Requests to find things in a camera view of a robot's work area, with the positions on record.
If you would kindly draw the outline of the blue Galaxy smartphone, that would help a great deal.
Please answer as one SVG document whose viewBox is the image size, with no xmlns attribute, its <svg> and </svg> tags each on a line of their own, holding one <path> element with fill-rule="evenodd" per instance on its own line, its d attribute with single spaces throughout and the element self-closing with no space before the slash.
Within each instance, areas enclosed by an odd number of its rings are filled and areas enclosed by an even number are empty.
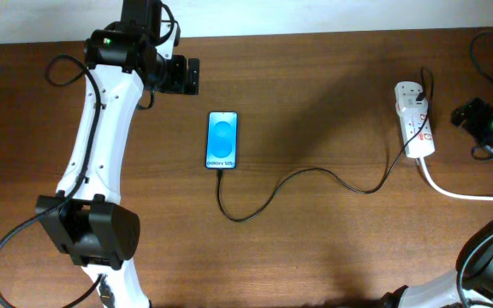
<svg viewBox="0 0 493 308">
<path fill-rule="evenodd" d="M 237 161 L 238 114 L 211 112 L 208 117 L 205 166 L 208 169 L 234 169 Z"/>
</svg>

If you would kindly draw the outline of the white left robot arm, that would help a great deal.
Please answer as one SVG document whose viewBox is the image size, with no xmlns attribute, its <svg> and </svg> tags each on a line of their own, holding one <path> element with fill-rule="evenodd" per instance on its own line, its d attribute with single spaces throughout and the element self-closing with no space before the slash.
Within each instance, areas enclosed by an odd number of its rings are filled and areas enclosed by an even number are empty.
<svg viewBox="0 0 493 308">
<path fill-rule="evenodd" d="M 143 29 L 97 30 L 85 43 L 86 95 L 72 156 L 55 196 L 36 211 L 57 250 L 97 283 L 105 307 L 149 307 L 134 266 L 140 219 L 120 205 L 128 131 L 144 92 L 196 95 L 199 60 L 176 55 L 176 24 L 150 38 Z"/>
</svg>

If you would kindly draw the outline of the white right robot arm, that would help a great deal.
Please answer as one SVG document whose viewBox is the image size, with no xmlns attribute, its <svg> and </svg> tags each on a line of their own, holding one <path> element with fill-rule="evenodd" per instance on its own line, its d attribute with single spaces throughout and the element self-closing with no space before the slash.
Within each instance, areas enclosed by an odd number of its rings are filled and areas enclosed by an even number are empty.
<svg viewBox="0 0 493 308">
<path fill-rule="evenodd" d="M 493 160 L 493 107 L 479 98 L 451 115 Z M 416 287 L 403 286 L 386 293 L 381 307 L 493 307 L 493 220 L 462 248 L 455 269 Z"/>
</svg>

